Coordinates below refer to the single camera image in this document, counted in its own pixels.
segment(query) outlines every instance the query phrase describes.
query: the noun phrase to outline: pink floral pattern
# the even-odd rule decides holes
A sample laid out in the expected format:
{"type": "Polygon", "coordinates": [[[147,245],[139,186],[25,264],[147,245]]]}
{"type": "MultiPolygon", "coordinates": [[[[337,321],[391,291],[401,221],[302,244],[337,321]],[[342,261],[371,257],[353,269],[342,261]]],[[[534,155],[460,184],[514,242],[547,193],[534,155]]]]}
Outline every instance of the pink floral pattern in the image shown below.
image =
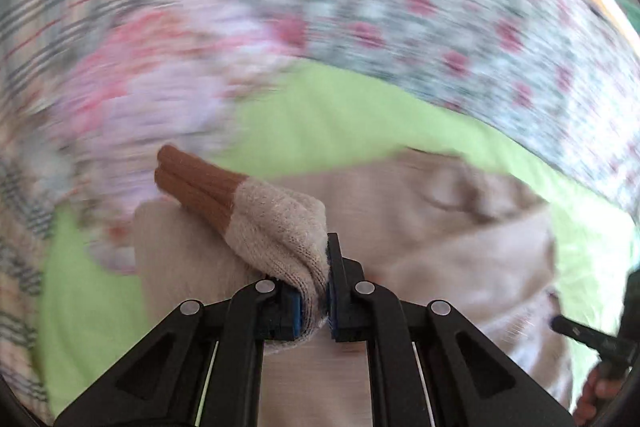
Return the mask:
{"type": "Polygon", "coordinates": [[[244,1],[306,57],[479,118],[636,211],[638,62],[587,0],[244,1]]]}
{"type": "Polygon", "coordinates": [[[94,259],[133,272],[132,215],[159,196],[158,148],[202,155],[228,145],[233,99],[269,86],[303,33],[298,19],[259,22],[233,0],[148,0],[66,72],[46,134],[72,162],[66,199],[94,259]]]}

